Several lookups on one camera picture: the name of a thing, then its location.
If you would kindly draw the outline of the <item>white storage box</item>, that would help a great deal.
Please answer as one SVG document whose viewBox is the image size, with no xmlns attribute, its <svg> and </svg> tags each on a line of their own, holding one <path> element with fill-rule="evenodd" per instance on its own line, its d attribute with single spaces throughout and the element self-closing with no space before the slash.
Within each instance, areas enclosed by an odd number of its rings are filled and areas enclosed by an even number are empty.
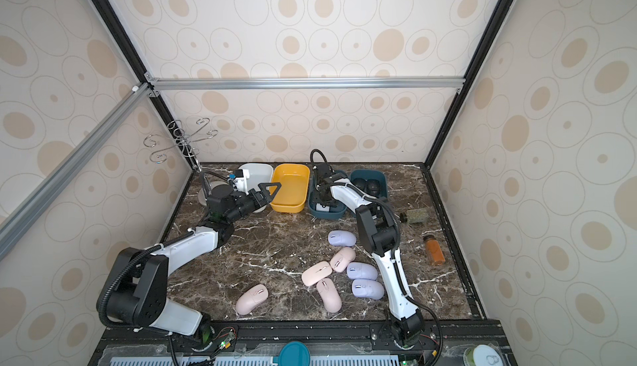
<svg viewBox="0 0 637 366">
<path fill-rule="evenodd" d="M 239 167 L 239 169 L 247 170 L 250 173 L 250 178 L 248 180 L 249 191 L 252 189 L 259 191 L 258 184 L 270 183 L 274 174 L 274 168 L 272 166 L 260 163 L 243 164 Z M 256 213 L 260 213 L 265 208 L 258 210 Z"/>
</svg>

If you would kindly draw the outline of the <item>yellow storage box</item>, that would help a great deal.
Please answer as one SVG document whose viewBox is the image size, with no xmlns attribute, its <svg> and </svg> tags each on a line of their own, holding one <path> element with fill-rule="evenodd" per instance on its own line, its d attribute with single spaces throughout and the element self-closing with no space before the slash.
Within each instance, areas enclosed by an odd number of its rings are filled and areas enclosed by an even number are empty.
<svg viewBox="0 0 637 366">
<path fill-rule="evenodd" d="M 282 164 L 274 169 L 273 182 L 281 188 L 270 203 L 278 213 L 300 213 L 307 200 L 310 169 L 307 165 Z"/>
</svg>

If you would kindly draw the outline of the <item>black mouse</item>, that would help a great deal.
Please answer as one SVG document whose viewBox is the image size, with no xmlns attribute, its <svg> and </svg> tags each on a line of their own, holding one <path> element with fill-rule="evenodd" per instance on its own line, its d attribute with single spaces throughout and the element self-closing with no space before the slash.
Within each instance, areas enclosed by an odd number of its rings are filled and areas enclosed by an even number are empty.
<svg viewBox="0 0 637 366">
<path fill-rule="evenodd" d="M 378 197 L 381 194 L 381 185 L 378 180 L 368 180 L 365 192 L 371 196 Z"/>
<path fill-rule="evenodd" d="M 358 189 L 360 189 L 361 191 L 365 192 L 366 191 L 366 187 L 367 187 L 367 181 L 363 178 L 356 178 L 352 180 L 352 184 L 357 187 Z"/>
</svg>

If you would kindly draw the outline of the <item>white mouse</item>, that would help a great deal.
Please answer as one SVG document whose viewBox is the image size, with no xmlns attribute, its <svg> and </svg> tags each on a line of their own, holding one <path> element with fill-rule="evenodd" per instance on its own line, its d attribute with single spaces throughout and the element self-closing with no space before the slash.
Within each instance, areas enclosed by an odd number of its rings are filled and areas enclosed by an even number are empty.
<svg viewBox="0 0 637 366">
<path fill-rule="evenodd" d="M 321 205 L 320 203 L 316 204 L 315 209 L 316 209 L 317 212 L 320 212 L 320 213 L 330 213 L 331 212 L 331 207 L 330 206 L 324 206 L 324 205 Z"/>
</svg>

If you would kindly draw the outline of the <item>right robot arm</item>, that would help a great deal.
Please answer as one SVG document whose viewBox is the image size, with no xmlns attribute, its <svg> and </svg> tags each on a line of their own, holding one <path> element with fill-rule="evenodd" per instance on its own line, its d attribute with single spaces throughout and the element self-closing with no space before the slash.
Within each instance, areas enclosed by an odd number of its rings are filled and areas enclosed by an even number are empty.
<svg viewBox="0 0 637 366">
<path fill-rule="evenodd" d="M 326 162 L 313 164 L 311 171 L 320 205 L 342 203 L 354 213 L 359 241 L 378 265 L 388 294 L 391 332 L 395 342 L 401 348 L 415 345 L 425 320 L 407 287 L 399 249 L 400 226 L 388 201 L 382 196 L 380 183 L 376 180 L 366 183 L 351 181 Z"/>
</svg>

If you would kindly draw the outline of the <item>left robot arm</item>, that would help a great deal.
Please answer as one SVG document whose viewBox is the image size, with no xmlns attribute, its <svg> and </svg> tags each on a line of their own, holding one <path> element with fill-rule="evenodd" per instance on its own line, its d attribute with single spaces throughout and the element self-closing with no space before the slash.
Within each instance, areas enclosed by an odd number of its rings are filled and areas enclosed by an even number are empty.
<svg viewBox="0 0 637 366">
<path fill-rule="evenodd" d="M 207 206 L 195 228 L 180 238 L 145 249 L 126 248 L 112 266 L 96 310 L 108 328 L 152 328 L 207 345 L 209 318 L 168 298 L 169 277 L 182 266 L 226 244 L 234 223 L 270 204 L 280 183 L 260 183 L 243 193 L 224 183 L 207 190 Z"/>
</svg>

